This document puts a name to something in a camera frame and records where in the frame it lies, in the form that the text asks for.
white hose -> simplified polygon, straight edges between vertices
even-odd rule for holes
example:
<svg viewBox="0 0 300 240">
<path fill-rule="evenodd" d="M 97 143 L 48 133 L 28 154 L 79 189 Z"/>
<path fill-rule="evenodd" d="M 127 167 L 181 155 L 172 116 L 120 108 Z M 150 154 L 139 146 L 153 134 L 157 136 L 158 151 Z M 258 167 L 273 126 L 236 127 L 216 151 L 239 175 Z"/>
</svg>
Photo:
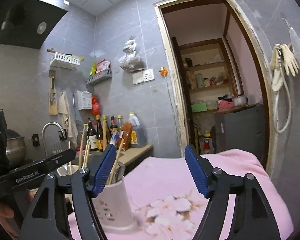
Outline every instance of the white hose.
<svg viewBox="0 0 300 240">
<path fill-rule="evenodd" d="M 279 93 L 280 90 L 277 92 L 277 94 L 275 95 L 275 101 L 274 101 L 274 114 L 273 114 L 273 125 L 274 125 L 274 130 L 276 133 L 283 133 L 286 128 L 288 127 L 290 120 L 291 120 L 291 98 L 290 98 L 290 93 L 289 93 L 289 89 L 288 89 L 288 85 L 286 83 L 286 80 L 284 78 L 284 73 L 282 70 L 282 67 L 280 67 L 280 71 L 281 71 L 281 76 L 283 79 L 283 85 L 286 89 L 287 95 L 288 95 L 288 104 L 289 104 L 289 113 L 288 113 L 288 118 L 287 118 L 287 122 L 285 123 L 285 125 L 283 126 L 283 128 L 281 130 L 279 130 L 279 124 L 277 122 L 278 119 L 278 102 L 279 102 Z"/>
</svg>

orange plug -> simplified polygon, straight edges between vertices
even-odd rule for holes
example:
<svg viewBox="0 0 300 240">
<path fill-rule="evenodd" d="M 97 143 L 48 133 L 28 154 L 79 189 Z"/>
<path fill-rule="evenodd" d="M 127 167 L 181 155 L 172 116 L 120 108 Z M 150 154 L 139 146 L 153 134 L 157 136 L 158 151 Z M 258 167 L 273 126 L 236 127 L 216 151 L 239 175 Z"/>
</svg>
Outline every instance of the orange plug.
<svg viewBox="0 0 300 240">
<path fill-rule="evenodd" d="M 162 77 L 166 77 L 168 75 L 168 69 L 166 67 L 161 67 L 159 72 Z"/>
</svg>

range hood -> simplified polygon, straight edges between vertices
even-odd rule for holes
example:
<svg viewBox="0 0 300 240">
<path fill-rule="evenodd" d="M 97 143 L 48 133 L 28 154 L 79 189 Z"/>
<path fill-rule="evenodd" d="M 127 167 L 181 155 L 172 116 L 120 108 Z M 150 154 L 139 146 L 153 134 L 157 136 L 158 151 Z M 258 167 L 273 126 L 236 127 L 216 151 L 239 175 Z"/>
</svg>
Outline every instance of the range hood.
<svg viewBox="0 0 300 240">
<path fill-rule="evenodd" d="M 68 9 L 66 0 L 1 0 L 0 44 L 40 49 Z"/>
</svg>

hanging towel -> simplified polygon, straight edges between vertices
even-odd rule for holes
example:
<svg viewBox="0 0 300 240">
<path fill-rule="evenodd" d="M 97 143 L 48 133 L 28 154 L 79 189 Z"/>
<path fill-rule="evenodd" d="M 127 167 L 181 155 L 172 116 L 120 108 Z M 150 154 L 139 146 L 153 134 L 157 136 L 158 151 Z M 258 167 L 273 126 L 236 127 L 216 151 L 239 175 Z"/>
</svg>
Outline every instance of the hanging towel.
<svg viewBox="0 0 300 240">
<path fill-rule="evenodd" d="M 68 132 L 68 139 L 74 143 L 74 146 L 77 146 L 78 130 L 75 125 L 75 120 L 70 112 L 67 93 L 64 90 L 59 97 L 58 114 L 61 116 L 61 126 Z"/>
</svg>

door frame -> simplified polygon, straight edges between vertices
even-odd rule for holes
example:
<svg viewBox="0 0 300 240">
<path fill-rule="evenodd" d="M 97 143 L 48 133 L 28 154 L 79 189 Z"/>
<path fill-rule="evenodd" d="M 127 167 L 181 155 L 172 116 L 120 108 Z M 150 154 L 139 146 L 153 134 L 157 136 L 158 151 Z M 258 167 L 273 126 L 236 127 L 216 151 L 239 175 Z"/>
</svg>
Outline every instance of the door frame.
<svg viewBox="0 0 300 240">
<path fill-rule="evenodd" d="M 261 48 L 260 42 L 258 40 L 257 34 L 248 20 L 245 13 L 242 11 L 240 6 L 237 4 L 235 0 L 164 0 L 154 4 L 154 10 L 157 16 L 158 25 L 160 29 L 160 33 L 163 40 L 163 46 L 166 52 L 168 66 L 172 81 L 172 88 L 175 97 L 175 103 L 178 111 L 178 121 L 179 121 L 179 129 L 180 129 L 180 144 L 181 149 L 184 149 L 186 145 L 189 143 L 189 135 L 188 128 L 186 122 L 186 105 L 185 101 L 182 97 L 181 91 L 181 81 L 178 75 L 177 62 L 174 57 L 174 53 L 172 50 L 171 40 L 168 33 L 167 26 L 165 24 L 164 16 L 162 10 L 165 13 L 189 8 L 198 5 L 207 5 L 207 4 L 216 4 L 216 3 L 224 3 L 228 10 L 231 12 L 233 17 L 235 18 L 237 24 L 240 26 L 240 29 L 245 36 L 246 42 L 250 48 L 250 52 L 256 64 L 256 69 L 260 81 L 263 104 L 265 107 L 265 119 L 266 119 L 266 136 L 269 137 L 268 143 L 268 151 L 265 152 L 265 161 L 263 166 L 266 167 L 266 171 L 269 173 L 271 164 L 273 160 L 273 152 L 275 146 L 275 131 L 273 128 L 273 102 L 272 102 L 272 93 L 271 93 L 271 82 L 268 74 L 267 61 L 265 58 L 265 54 Z"/>
</svg>

